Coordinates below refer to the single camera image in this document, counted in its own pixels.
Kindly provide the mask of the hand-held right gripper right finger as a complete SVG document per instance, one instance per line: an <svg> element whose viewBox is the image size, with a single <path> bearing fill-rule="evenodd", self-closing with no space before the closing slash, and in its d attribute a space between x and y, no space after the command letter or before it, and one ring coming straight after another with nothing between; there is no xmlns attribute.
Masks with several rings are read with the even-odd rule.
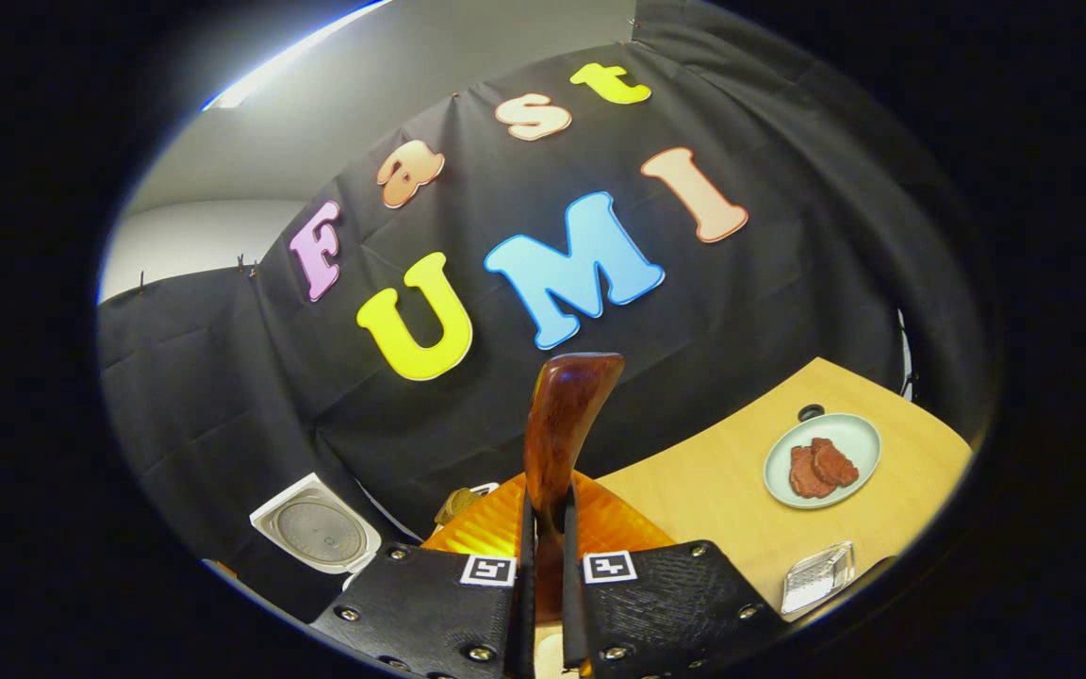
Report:
<svg viewBox="0 0 1086 679"><path fill-rule="evenodd" d="M675 544L577 474L565 500L561 667L581 678L703 678L787 634L716 543Z"/></svg>

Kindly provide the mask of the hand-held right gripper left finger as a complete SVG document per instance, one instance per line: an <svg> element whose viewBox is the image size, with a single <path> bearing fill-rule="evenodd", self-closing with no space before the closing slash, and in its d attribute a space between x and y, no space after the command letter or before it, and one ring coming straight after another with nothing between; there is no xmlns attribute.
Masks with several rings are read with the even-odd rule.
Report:
<svg viewBox="0 0 1086 679"><path fill-rule="evenodd" d="M351 654L427 678L534 678L535 521L525 480L392 542L313 623Z"/></svg>

